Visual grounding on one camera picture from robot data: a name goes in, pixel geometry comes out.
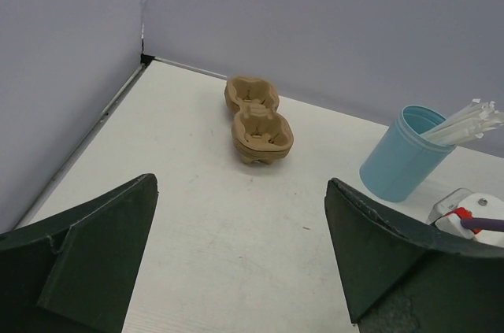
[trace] white floor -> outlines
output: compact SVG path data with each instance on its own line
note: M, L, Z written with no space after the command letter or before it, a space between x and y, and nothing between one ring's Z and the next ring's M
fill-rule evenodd
M243 165L224 81L155 61L32 221L152 172L159 201L124 332L356 332L325 189L338 177L365 191L358 168L386 128L287 98L279 113L295 135L289 156ZM504 159L458 148L387 204L425 220L458 187L504 198L503 180Z

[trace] red part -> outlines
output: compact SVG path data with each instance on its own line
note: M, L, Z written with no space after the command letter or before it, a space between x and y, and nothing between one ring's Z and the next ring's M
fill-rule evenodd
M451 213L456 214L460 218L460 220L469 219L469 218L473 217L473 213L470 212L468 209L465 209L464 207L457 207L453 211L450 211L449 213L445 214L444 216L448 216ZM481 230L479 228L474 228L471 231L475 235L477 235L478 233L481 232Z

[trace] blue cylindrical container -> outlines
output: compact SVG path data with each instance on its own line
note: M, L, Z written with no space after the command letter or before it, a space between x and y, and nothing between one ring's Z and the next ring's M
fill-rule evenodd
M401 202L456 146L440 146L421 134L445 121L422 106L405 107L362 164L364 185L377 197Z

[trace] light purple wall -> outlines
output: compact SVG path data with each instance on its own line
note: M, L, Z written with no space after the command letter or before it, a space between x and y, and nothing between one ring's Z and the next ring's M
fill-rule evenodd
M504 0L146 0L145 52L390 123L415 103L504 109L503 22ZM502 157L503 139L475 147Z
M0 231L139 66L140 32L140 0L0 0Z

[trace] wrapped straw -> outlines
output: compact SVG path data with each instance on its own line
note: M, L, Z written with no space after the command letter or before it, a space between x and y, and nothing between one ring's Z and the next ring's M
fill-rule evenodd
M473 99L464 109L421 136L439 145L454 146L481 139L484 132L504 125L504 113L495 109L495 103Z

